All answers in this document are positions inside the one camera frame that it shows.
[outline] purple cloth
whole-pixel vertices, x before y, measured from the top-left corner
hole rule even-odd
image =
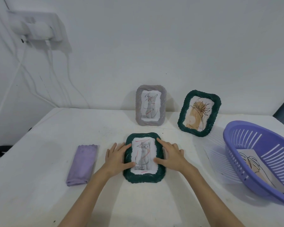
[[[67,186],[87,184],[96,160],[97,145],[80,145],[66,179]]]

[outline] left hand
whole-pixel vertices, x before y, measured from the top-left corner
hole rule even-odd
[[[122,143],[118,148],[116,148],[117,144],[111,147],[111,149],[107,149],[105,156],[105,163],[100,168],[101,171],[105,172],[106,175],[111,178],[118,173],[122,172],[125,169],[132,168],[136,165],[136,163],[123,163],[124,153],[125,151],[131,147],[131,143],[125,146],[125,143]]]

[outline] cat illustration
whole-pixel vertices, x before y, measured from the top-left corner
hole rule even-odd
[[[147,100],[148,100],[148,106],[147,106],[147,110],[145,112],[146,117],[147,118],[154,118],[155,115],[157,114],[157,110],[155,107],[155,100],[157,98],[158,94],[152,94],[152,93],[148,93],[146,95]]]
[[[139,170],[150,170],[150,161],[151,161],[151,143],[150,142],[142,142],[140,145],[141,158],[138,162],[138,167],[136,169]]]

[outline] finger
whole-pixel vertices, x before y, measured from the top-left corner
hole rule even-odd
[[[125,163],[123,164],[123,169],[128,169],[128,168],[133,168],[136,165],[136,163],[131,162],[131,163]]]
[[[160,164],[160,165],[166,166],[166,165],[165,165],[166,160],[164,160],[164,159],[154,158],[154,162],[155,162],[156,164]]]
[[[174,143],[173,146],[174,146],[174,148],[175,148],[176,150],[179,150],[178,144]]]
[[[130,147],[131,147],[131,143],[128,144],[128,145],[126,145],[126,146],[123,146],[123,147],[121,148],[120,152],[121,152],[121,153],[125,153],[125,151],[126,151],[128,148],[130,148]]]
[[[111,147],[110,151],[109,151],[109,154],[114,152],[116,146],[117,146],[117,143],[114,143],[113,146]]]
[[[121,145],[116,149],[116,151],[119,151],[124,145],[125,143],[121,143]]]
[[[109,149],[107,149],[107,151],[106,151],[105,160],[108,159],[108,156],[109,156]]]
[[[157,138],[157,141],[166,149],[169,145],[167,144],[167,142],[164,142],[163,140]]]

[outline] white table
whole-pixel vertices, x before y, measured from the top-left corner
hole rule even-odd
[[[199,138],[179,130],[178,117],[170,112],[160,127],[139,126],[134,111],[53,109],[0,159],[0,227],[57,226],[85,187],[65,184],[77,146],[99,145],[98,170],[114,142],[148,132],[178,143],[246,226],[284,226],[283,205],[254,195],[243,184],[217,181],[204,150],[194,145]],[[225,127],[233,120],[254,122],[284,136],[284,125],[271,116],[219,115],[215,125]],[[209,225],[185,179],[167,170],[159,183],[131,184],[121,174],[110,179],[88,226]]]

